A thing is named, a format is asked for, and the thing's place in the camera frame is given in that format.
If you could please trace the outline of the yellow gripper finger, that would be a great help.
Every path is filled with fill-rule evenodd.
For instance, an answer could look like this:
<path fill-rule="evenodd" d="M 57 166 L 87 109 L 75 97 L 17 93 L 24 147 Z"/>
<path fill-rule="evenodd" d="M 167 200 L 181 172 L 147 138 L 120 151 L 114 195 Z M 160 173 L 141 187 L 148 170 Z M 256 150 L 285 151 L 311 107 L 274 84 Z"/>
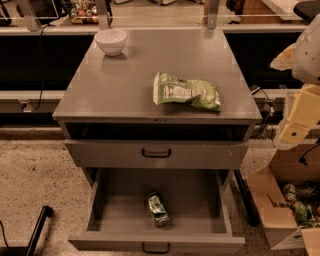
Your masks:
<path fill-rule="evenodd" d="M 281 143 L 297 145 L 320 121 L 320 86 L 304 84 L 293 95 L 293 103 L 280 129 Z"/>

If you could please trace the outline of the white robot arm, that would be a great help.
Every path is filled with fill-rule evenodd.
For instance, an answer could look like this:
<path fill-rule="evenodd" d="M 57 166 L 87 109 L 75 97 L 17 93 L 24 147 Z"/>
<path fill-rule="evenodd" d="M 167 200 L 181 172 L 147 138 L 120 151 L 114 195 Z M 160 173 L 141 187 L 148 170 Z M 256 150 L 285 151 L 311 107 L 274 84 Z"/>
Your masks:
<path fill-rule="evenodd" d="M 320 14 L 296 41 L 292 75 L 304 83 L 294 95 L 294 101 L 280 130 L 282 143 L 301 143 L 320 121 Z"/>

